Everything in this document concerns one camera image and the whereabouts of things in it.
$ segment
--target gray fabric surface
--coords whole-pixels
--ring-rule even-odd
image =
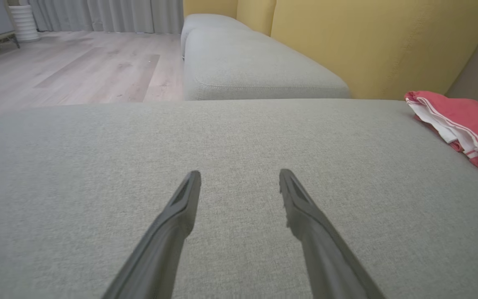
[[[184,98],[350,98],[342,79],[260,33],[195,29],[186,43]]]
[[[0,118],[0,297],[98,298],[193,169],[174,297],[310,297],[297,175],[387,298],[478,298],[478,169],[387,100],[40,108]]]
[[[197,28],[228,28],[228,29],[243,29],[251,30],[247,25],[237,21],[232,17],[226,15],[214,15],[211,13],[195,13],[188,15],[184,20],[184,27],[182,27],[182,36],[180,37],[180,46],[182,47],[182,56],[185,55],[185,42],[188,39],[189,33]]]

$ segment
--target floor plank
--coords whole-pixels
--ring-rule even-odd
[[[0,55],[0,115],[42,106],[182,100],[180,36],[44,32]]]

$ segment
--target yellow cushion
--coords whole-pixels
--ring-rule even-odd
[[[478,44],[478,0],[278,0],[271,36],[355,98],[445,93]]]
[[[237,20],[252,30],[270,36],[275,7],[276,0],[239,0]]]
[[[184,17],[193,13],[237,16],[237,0],[184,0]]]

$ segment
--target white vase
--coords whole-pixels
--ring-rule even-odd
[[[16,38],[19,42],[34,42],[40,39],[30,5],[8,6],[16,23]]]

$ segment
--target red cloth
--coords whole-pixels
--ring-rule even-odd
[[[448,139],[451,147],[463,152],[478,167],[478,102],[469,98],[448,98],[430,91],[410,91],[405,100],[415,116],[444,138],[444,127],[457,140]]]

